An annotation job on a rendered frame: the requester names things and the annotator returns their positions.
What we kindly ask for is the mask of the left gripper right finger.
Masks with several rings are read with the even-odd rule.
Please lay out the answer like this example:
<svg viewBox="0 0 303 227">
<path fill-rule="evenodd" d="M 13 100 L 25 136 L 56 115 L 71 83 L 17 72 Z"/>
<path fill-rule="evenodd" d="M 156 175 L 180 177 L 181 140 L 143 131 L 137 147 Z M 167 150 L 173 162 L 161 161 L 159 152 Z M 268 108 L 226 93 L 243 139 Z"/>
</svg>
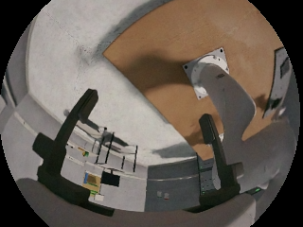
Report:
<svg viewBox="0 0 303 227">
<path fill-rule="evenodd" d="M 198 121 L 200 121 L 205 145 L 212 144 L 213 152 L 215 152 L 217 174 L 219 174 L 221 182 L 219 190 L 200 196 L 200 209 L 208 209 L 223 204 L 240 194 L 241 186 L 238 183 L 238 178 L 243 175 L 243 166 L 242 162 L 227 165 L 226 158 L 224 158 L 223 144 L 221 144 L 220 135 L 211 114 L 202 114 Z"/>
</svg>

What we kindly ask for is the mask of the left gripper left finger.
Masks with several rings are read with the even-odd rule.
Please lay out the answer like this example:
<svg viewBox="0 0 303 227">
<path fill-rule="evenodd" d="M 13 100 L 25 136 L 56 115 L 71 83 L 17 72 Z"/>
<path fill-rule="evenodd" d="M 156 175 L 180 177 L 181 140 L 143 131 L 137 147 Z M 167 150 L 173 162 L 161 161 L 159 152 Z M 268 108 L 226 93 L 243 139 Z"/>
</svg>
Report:
<svg viewBox="0 0 303 227">
<path fill-rule="evenodd" d="M 38 166 L 38 182 L 41 182 L 46 188 L 52 190 L 57 196 L 60 196 L 69 203 L 80 205 L 80 207 L 88 207 L 88 198 L 90 198 L 91 190 L 84 188 L 76 183 L 68 181 L 61 175 L 61 170 L 67 154 L 65 145 L 68 143 L 69 136 L 77 121 L 86 124 L 88 116 L 98 103 L 98 90 L 88 88 L 73 107 L 71 113 L 65 118 L 60 131 L 56 136 L 56 141 L 45 136 L 44 133 L 38 132 L 33 143 L 33 151 L 41 156 L 43 163 Z M 57 143 L 58 141 L 58 143 Z"/>
</svg>

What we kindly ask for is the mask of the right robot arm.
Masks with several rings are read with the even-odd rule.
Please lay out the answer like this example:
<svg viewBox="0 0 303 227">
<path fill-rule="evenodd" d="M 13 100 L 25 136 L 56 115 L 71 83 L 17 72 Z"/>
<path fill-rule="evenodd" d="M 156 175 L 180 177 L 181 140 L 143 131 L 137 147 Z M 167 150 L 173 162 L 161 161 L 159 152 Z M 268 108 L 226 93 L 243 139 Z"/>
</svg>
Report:
<svg viewBox="0 0 303 227">
<path fill-rule="evenodd" d="M 285 122 L 287 122 L 287 124 L 289 124 L 287 116 L 280 117 L 280 114 L 278 114 L 277 117 L 276 117 L 276 121 L 280 121 L 280 120 L 285 121 Z M 221 139 L 221 143 L 222 143 L 223 142 L 223 135 L 220 135 L 220 139 Z M 213 152 L 213 148 L 212 148 L 212 152 Z M 213 158 L 215 158 L 215 152 L 213 152 Z M 260 188 L 261 189 L 266 189 L 266 186 L 268 186 L 268 182 L 262 183 Z"/>
</svg>

